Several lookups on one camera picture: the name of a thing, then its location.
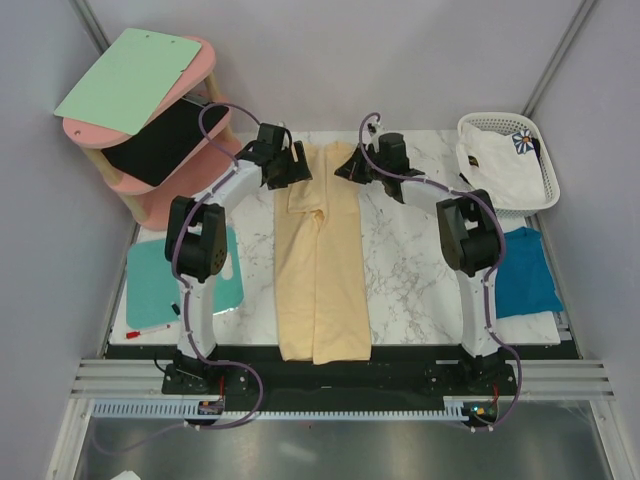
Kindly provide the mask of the blue t shirt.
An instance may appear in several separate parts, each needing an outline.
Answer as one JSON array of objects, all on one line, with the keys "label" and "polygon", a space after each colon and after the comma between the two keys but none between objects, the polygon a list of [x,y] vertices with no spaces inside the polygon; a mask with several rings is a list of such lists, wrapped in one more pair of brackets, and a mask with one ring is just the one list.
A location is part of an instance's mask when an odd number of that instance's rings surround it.
[{"label": "blue t shirt", "polygon": [[506,257],[496,278],[496,317],[562,312],[541,234],[521,227],[506,233],[505,240]]}]

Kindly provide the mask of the black clipboard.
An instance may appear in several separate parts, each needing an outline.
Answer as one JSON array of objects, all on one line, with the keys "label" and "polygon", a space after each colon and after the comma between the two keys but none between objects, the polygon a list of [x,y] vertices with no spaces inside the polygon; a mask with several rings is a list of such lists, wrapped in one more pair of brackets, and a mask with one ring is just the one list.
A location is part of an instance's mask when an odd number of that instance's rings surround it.
[{"label": "black clipboard", "polygon": [[125,142],[102,151],[122,173],[115,189],[145,193],[160,186],[228,120],[230,109],[202,97],[183,97]]}]

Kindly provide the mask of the teal cutting board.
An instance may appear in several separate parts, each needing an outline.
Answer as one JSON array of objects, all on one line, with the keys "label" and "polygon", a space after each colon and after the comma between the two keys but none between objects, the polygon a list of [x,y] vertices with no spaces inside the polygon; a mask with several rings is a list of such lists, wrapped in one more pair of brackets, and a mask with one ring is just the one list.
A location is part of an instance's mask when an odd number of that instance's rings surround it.
[{"label": "teal cutting board", "polygon": [[[213,313],[240,306],[244,289],[235,231],[227,227],[228,257],[212,291]],[[126,321],[133,330],[148,329],[179,320],[179,286],[164,255],[165,240],[132,246],[127,256]]]}]

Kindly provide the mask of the pink three tier shelf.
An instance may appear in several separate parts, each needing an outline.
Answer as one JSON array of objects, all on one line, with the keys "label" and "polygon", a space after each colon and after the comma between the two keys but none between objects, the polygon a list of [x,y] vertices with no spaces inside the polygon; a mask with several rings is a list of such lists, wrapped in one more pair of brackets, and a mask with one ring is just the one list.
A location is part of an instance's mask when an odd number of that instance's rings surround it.
[{"label": "pink three tier shelf", "polygon": [[175,197],[200,192],[230,166],[211,140],[240,148],[215,64],[204,39],[128,28],[54,111],[148,230],[166,229]]}]

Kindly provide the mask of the yellow t shirt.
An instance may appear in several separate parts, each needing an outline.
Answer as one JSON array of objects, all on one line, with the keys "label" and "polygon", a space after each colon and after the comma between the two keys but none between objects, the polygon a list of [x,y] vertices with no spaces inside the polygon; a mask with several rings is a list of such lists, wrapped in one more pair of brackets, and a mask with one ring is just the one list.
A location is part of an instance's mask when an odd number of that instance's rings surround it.
[{"label": "yellow t shirt", "polygon": [[335,174],[354,150],[306,145],[311,180],[274,194],[275,304],[286,361],[371,356],[359,187]]}]

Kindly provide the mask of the white t shirt with flower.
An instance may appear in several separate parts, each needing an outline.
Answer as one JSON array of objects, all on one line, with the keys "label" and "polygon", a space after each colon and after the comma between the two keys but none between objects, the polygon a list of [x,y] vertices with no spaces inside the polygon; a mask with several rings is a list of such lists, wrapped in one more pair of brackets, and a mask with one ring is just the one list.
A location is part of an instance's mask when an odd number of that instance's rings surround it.
[{"label": "white t shirt with flower", "polygon": [[528,128],[509,135],[461,126],[456,154],[460,175],[486,191],[503,210],[523,210],[546,201],[542,170]]}]

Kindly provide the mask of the green clipboard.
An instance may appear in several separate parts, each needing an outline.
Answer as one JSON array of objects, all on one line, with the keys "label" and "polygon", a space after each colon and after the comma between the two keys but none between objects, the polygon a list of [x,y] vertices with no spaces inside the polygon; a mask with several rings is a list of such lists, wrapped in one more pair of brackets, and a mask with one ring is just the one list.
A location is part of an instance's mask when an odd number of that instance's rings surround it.
[{"label": "green clipboard", "polygon": [[194,40],[128,28],[82,76],[54,114],[135,135],[201,48]]}]

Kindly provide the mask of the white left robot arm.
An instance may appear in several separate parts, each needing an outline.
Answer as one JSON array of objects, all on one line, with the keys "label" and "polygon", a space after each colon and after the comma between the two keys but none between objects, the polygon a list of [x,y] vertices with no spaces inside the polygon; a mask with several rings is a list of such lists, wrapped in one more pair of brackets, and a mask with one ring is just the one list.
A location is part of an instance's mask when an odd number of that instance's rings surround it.
[{"label": "white left robot arm", "polygon": [[311,178],[303,144],[286,127],[262,123],[257,137],[211,186],[195,196],[172,200],[165,258],[182,303],[178,351],[196,359],[187,366],[184,379],[196,392],[211,392],[220,378],[208,357],[217,346],[213,289],[227,260],[227,214],[262,187],[282,189]]}]

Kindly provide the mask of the white plastic basket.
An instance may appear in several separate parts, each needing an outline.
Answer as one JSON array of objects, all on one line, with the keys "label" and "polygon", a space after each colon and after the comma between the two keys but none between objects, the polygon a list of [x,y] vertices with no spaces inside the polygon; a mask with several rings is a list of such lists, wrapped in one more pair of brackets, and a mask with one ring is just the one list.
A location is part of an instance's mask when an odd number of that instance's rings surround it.
[{"label": "white plastic basket", "polygon": [[537,125],[508,112],[475,112],[458,121],[458,175],[487,191],[502,216],[526,217],[558,202],[560,188]]}]

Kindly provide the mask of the red marker pen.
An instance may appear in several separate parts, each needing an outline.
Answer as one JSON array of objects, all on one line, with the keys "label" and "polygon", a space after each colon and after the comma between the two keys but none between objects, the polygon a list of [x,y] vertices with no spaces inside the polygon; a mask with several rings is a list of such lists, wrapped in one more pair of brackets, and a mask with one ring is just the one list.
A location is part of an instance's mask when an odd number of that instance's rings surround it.
[{"label": "red marker pen", "polygon": [[165,330],[169,330],[172,327],[171,323],[167,323],[167,324],[163,324],[163,325],[159,325],[159,326],[155,326],[155,327],[149,327],[149,328],[144,328],[144,329],[139,329],[139,330],[131,330],[125,333],[125,339],[126,340],[133,340],[136,338],[139,338],[141,336],[145,336],[145,335],[150,335],[150,334],[154,334],[154,333],[158,333],[161,331],[165,331]]}]

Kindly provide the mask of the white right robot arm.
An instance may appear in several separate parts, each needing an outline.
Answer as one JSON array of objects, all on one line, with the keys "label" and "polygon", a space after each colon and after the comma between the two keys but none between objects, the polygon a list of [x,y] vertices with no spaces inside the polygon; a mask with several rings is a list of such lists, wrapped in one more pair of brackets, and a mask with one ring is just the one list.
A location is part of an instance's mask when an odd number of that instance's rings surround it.
[{"label": "white right robot arm", "polygon": [[335,174],[363,185],[378,181],[397,202],[435,214],[442,255],[459,285],[461,346],[472,358],[496,354],[495,278],[506,240],[489,194],[457,191],[412,168],[400,133],[375,132]]}]

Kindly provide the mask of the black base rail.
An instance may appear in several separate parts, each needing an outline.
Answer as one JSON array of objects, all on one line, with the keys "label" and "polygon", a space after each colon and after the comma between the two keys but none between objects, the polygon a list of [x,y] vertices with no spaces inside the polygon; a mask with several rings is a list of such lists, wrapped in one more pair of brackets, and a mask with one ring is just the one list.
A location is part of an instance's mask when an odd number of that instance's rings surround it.
[{"label": "black base rail", "polygon": [[368,360],[319,366],[286,362],[274,346],[221,346],[210,365],[188,360],[172,346],[116,346],[106,355],[122,376],[139,378],[142,368],[150,368],[160,375],[164,395],[221,396],[248,410],[435,407],[447,397],[507,399],[516,391],[517,372],[578,358],[571,341],[500,350],[486,360],[471,360],[454,346],[376,346]]}]

